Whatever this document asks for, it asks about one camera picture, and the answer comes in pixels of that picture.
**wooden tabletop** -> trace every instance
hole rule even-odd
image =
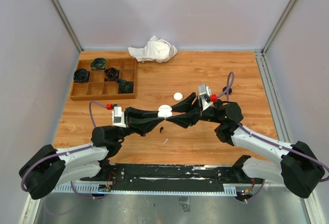
[[[84,51],[80,59],[126,58],[128,52]],[[235,73],[230,101],[242,109],[242,123],[258,133],[277,138],[253,52],[179,52],[165,63],[138,63],[138,94],[133,100],[100,101],[118,103],[123,108],[134,107],[158,110],[163,104],[177,103],[176,92],[187,97],[198,92],[200,84],[207,84],[214,94],[226,86],[227,75]],[[67,99],[54,147],[72,147],[89,143],[93,125],[88,101]],[[111,125],[111,111],[93,105],[98,126]],[[162,122],[146,137],[137,134],[125,138],[119,153],[111,158],[114,163],[173,163],[173,164],[233,164],[241,155],[260,156],[251,151],[221,143],[214,129],[218,124],[199,121],[195,126],[181,128]]]

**white cloth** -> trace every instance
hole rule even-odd
[[[128,48],[129,54],[135,57],[137,61],[168,61],[177,54],[177,48],[163,39],[156,36],[150,38],[144,48]]]

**white disc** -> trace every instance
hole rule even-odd
[[[175,101],[181,101],[181,100],[183,100],[183,94],[182,93],[179,93],[179,92],[175,93],[174,94],[174,99],[175,99]]]

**wooden box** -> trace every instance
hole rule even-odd
[[[90,72],[88,83],[73,81],[70,98],[73,101],[135,99],[137,96],[137,61],[134,58],[107,59],[106,68],[118,69],[119,78],[133,82],[133,93],[119,94],[119,84],[116,81],[105,80],[104,70],[92,70],[90,64],[94,59],[79,60],[77,70],[81,68]]]

